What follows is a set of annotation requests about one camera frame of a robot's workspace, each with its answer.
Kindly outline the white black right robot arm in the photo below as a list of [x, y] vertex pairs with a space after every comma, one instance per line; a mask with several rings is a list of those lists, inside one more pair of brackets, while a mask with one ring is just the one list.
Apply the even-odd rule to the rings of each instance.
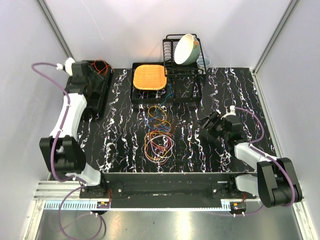
[[292, 161], [269, 155], [245, 140], [241, 120], [235, 113], [221, 115], [217, 110], [197, 123], [214, 138], [222, 139], [234, 158], [256, 171], [256, 175], [236, 176], [227, 185], [230, 197], [236, 199], [244, 193], [253, 194], [267, 208], [292, 206], [302, 201], [303, 193]]

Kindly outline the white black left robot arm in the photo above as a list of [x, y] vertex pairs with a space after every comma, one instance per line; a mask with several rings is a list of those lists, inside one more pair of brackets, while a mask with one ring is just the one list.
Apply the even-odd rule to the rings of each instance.
[[108, 77], [93, 67], [93, 61], [75, 61], [69, 57], [63, 64], [55, 64], [57, 70], [68, 74], [65, 87], [49, 76], [45, 78], [63, 92], [63, 105], [57, 122], [49, 137], [39, 141], [40, 151], [47, 169], [59, 182], [79, 181], [97, 198], [108, 193], [102, 182], [102, 174], [91, 167], [78, 144], [77, 132], [84, 112], [99, 114], [107, 94]]

